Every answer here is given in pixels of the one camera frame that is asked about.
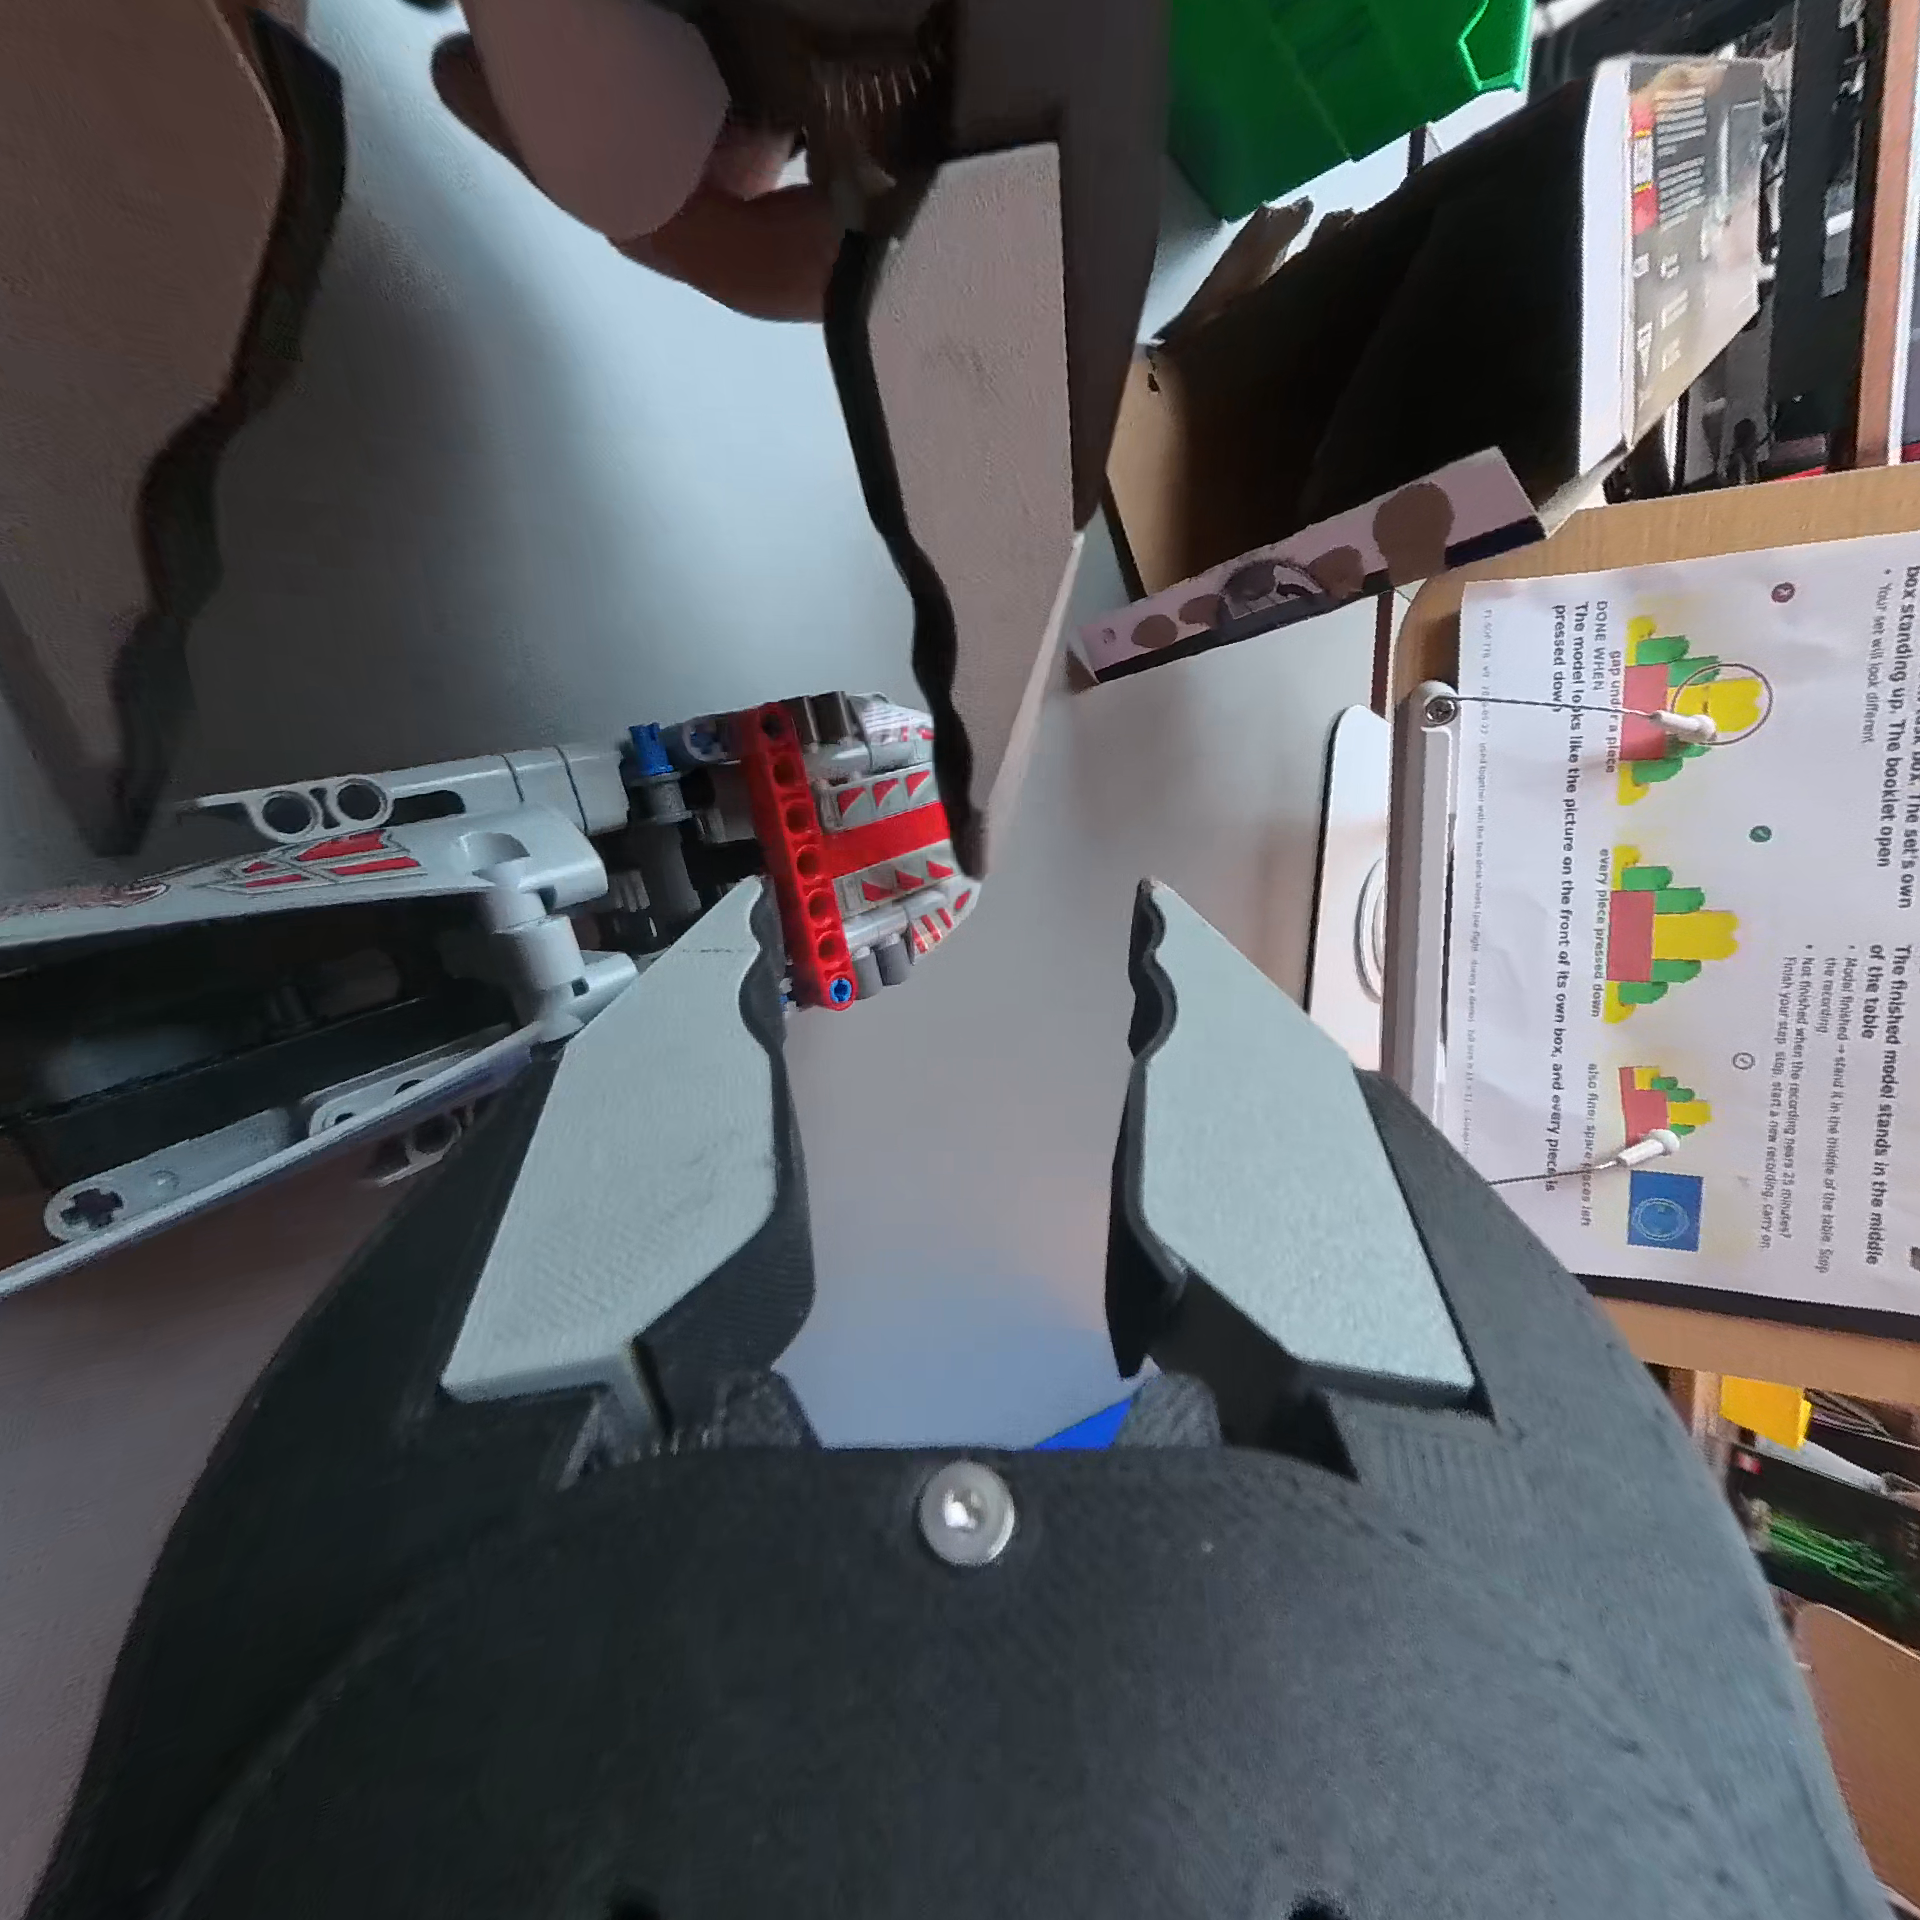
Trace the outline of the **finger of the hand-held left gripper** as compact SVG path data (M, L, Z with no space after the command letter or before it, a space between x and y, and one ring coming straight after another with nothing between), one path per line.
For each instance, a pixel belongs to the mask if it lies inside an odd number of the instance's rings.
M950 160L845 232L832 376L910 599L910 666L964 872L1009 830L1084 536L1056 143Z
M87 843L147 835L345 195L308 3L1 3L5 693Z

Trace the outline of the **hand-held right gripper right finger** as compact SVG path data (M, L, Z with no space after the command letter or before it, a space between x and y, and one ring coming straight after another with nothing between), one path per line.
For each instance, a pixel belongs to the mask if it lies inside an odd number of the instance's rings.
M1140 880L1105 1321L1237 1448L1344 1455L1332 1403L1475 1411L1480 1382L1350 1055Z

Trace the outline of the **black lego set box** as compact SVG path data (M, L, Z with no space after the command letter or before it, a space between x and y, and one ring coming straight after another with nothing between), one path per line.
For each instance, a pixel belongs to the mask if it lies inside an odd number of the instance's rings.
M1261 278L1255 214L1136 352L1105 469L1120 680L1543 539L1760 312L1764 64L1613 57Z

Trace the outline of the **grey red lego vehicle model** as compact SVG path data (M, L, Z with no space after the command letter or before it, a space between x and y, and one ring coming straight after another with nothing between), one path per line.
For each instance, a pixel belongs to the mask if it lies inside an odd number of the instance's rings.
M241 834L1 914L5 1298L345 1153L395 1185L545 1039L758 880L785 1007L910 977L974 909L935 726L828 693L615 741L265 784Z

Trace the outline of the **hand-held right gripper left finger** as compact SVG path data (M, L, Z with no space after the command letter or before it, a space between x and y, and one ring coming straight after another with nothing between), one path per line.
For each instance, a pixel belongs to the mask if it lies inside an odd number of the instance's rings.
M622 1446L707 1429L813 1305L779 914L733 883L566 1039L440 1369L464 1406L587 1393Z

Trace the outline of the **printed instruction sheet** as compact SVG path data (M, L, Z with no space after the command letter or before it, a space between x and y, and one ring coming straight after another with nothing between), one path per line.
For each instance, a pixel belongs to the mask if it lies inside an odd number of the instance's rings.
M1587 1280L1917 1309L1916 531L1460 601L1439 1125Z

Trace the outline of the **green plastic bin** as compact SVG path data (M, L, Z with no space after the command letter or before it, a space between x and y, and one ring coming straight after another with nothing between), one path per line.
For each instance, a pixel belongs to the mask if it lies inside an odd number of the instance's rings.
M1168 154L1222 223L1529 81L1532 2L1172 2Z

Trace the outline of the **person's left hand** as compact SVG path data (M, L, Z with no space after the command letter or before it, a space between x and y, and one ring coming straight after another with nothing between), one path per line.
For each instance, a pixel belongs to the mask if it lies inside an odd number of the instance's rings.
M800 133L735 112L659 3L473 2L429 73L469 133L619 255L749 319L819 325L841 223Z

